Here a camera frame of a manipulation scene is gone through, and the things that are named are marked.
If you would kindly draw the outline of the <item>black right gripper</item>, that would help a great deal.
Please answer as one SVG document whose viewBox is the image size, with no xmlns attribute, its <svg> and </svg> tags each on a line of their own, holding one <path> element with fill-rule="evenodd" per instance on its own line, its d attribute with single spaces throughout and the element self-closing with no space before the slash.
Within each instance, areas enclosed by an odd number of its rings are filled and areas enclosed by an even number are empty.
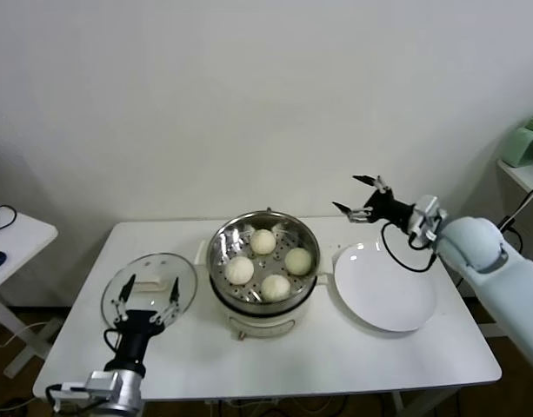
<svg viewBox="0 0 533 417">
<path fill-rule="evenodd" d="M 376 191 L 364 204 L 364 208 L 350 208 L 340 202 L 332 204 L 351 223 L 374 223 L 387 220 L 401 231 L 407 231 L 410 218 L 413 216 L 414 205 L 400 202 L 381 176 L 353 175 L 353 178 Z"/>
</svg>

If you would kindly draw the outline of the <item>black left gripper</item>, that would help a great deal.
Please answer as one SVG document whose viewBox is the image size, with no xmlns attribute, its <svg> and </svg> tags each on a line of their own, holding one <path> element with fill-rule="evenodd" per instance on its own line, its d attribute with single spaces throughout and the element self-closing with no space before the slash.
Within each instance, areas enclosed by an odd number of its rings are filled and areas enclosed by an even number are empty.
<svg viewBox="0 0 533 417">
<path fill-rule="evenodd" d="M 152 337 L 163 332 L 163 323 L 172 323 L 177 319 L 179 307 L 179 278 L 174 280 L 168 302 L 163 310 L 126 310 L 126 303 L 130 298 L 136 275 L 133 274 L 123 285 L 117 299 L 111 301 L 116 316 L 113 319 L 117 324 L 103 332 L 106 345 L 115 354 L 114 358 L 106 363 L 104 371 L 128 370 L 132 372 L 145 372 L 143 359 Z M 113 347 L 108 339 L 108 334 L 118 334 L 118 345 Z"/>
</svg>

